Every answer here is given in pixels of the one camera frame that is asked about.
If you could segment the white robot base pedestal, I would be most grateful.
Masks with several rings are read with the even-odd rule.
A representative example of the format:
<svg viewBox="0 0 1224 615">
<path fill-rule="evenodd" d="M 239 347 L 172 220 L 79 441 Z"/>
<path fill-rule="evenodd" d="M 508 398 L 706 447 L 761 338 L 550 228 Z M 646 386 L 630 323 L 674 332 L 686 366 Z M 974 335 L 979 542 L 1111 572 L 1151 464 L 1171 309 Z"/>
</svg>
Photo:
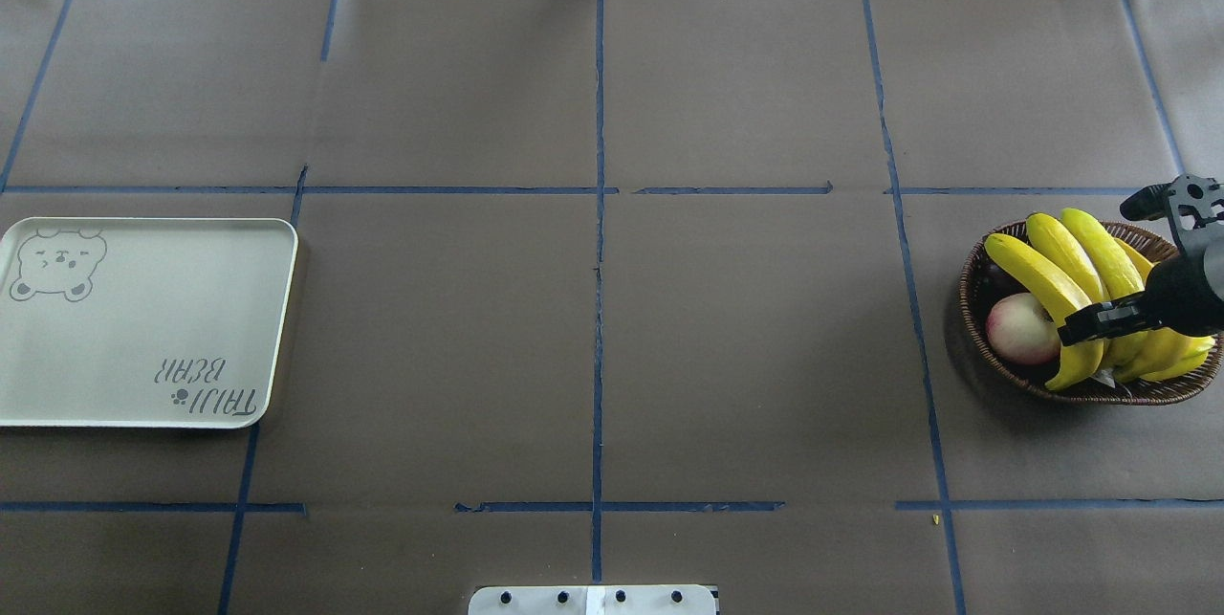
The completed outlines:
<svg viewBox="0 0 1224 615">
<path fill-rule="evenodd" d="M 718 614 L 720 598 L 703 584 L 577 584 L 482 587 L 469 614 Z"/>
</svg>

